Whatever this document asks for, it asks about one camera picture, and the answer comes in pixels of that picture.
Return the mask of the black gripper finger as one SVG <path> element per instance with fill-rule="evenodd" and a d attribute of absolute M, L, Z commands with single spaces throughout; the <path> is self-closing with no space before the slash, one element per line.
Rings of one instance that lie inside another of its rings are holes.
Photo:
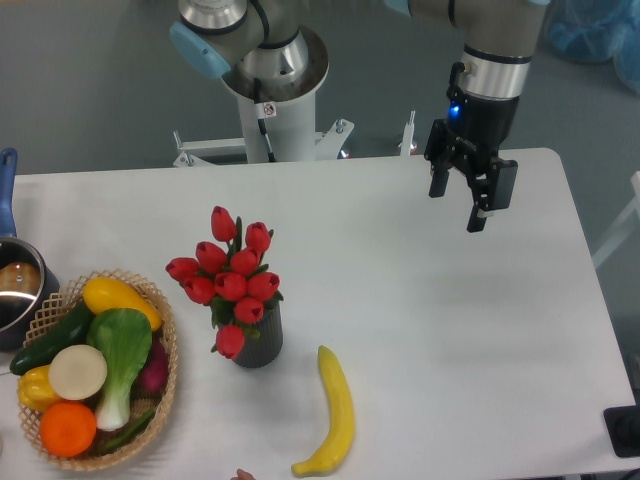
<path fill-rule="evenodd" d="M 451 169 L 450 155 L 447 150 L 442 152 L 425 152 L 425 159 L 431 164 L 430 198 L 441 198 L 446 193 Z"/>
<path fill-rule="evenodd" d="M 492 158 L 485 173 L 467 178 L 473 198 L 467 224 L 469 233 L 483 231 L 487 219 L 495 211 L 510 206 L 517 172 L 518 163 L 515 160 Z"/>

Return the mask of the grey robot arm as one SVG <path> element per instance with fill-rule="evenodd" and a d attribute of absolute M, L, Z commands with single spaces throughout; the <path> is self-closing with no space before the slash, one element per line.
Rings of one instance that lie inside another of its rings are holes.
<path fill-rule="evenodd" d="M 518 165 L 502 159 L 544 20 L 544 1 L 393 1 L 411 18 L 441 18 L 462 29 L 445 118 L 434 121 L 425 159 L 433 198 L 459 171 L 472 193 L 467 228 L 511 203 Z M 235 95 L 251 163 L 315 159 L 315 94 L 328 73 L 322 40 L 301 25 L 292 1 L 182 1 L 172 44 L 201 75 Z"/>

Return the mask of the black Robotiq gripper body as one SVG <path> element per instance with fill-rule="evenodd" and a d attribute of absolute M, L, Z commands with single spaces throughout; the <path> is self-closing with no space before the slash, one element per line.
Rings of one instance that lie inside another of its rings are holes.
<path fill-rule="evenodd" d="M 465 176 L 486 174 L 509 135 L 519 100 L 473 95 L 452 100 L 447 116 L 433 122 L 425 149 L 432 171 L 456 168 Z"/>

